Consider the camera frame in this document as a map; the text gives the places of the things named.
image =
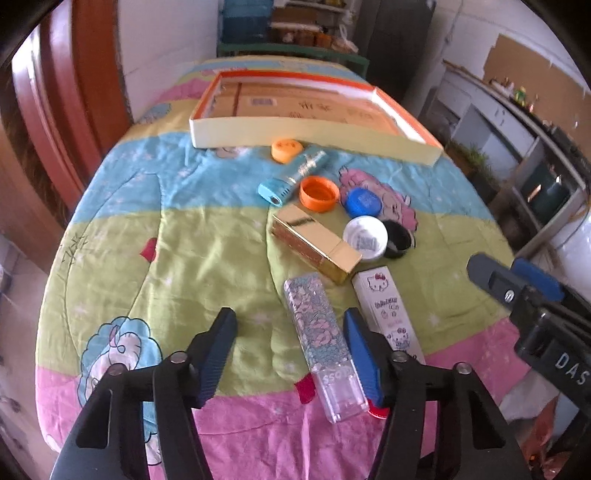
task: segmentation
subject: cartoon sheep print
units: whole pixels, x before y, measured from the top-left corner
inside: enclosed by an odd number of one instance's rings
[[[414,232],[417,231],[417,216],[410,207],[410,197],[396,192],[390,185],[381,183],[376,177],[358,168],[343,167],[339,170],[340,201],[345,204],[349,192],[357,187],[375,193],[382,201],[380,220],[394,220],[401,223],[410,232],[415,246]]]
[[[99,380],[113,364],[124,364],[128,370],[151,367],[162,361],[156,340],[150,337],[150,327],[141,319],[117,317],[100,326],[82,354],[82,377],[78,385],[78,400],[84,406]],[[153,403],[144,403],[144,441],[149,465],[161,462]]]

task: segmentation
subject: hello kitty logo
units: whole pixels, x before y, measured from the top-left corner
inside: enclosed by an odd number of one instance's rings
[[[388,280],[383,273],[376,273],[373,277],[368,277],[368,283],[371,291],[384,291],[388,288]]]
[[[349,192],[357,187],[375,193],[382,201],[380,220],[394,220],[410,232],[415,246],[414,232],[417,231],[417,214],[410,206],[411,199],[396,192],[390,185],[381,183],[376,177],[358,168],[343,167],[339,170],[340,201],[345,204]]]

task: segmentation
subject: white wall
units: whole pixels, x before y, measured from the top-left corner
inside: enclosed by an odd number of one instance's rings
[[[438,0],[423,61],[403,105],[418,116],[445,72],[443,59],[484,77],[484,65],[499,34],[548,58],[581,86],[582,75],[550,28],[521,0]]]
[[[218,2],[118,3],[122,70],[131,111],[138,119],[193,63],[216,56]]]
[[[560,275],[555,276],[591,301],[591,214],[570,222],[550,244],[560,260]]]

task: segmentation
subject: blue bottle cap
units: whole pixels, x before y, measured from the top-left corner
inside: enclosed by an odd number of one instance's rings
[[[363,215],[377,217],[382,212],[382,201],[375,193],[357,187],[347,195],[344,207],[351,218]]]

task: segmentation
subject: cabinet door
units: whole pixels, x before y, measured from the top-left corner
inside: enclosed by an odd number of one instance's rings
[[[468,110],[471,98],[455,85],[443,80],[437,91],[437,100],[461,118]]]
[[[534,143],[534,137],[529,130],[513,116],[513,113],[503,107],[496,116],[496,126],[499,132],[513,145],[517,153],[525,157]]]
[[[477,90],[480,90],[476,85],[474,85],[473,82],[469,82],[465,78],[461,77],[461,75],[451,72],[450,70],[445,72],[443,80],[451,83],[454,87],[460,89],[470,98],[474,96]]]
[[[494,126],[497,125],[497,122],[501,122],[500,120],[497,120],[501,111],[501,104],[486,92],[478,89],[474,93],[472,103],[474,103],[474,106],[478,108],[482,116]]]

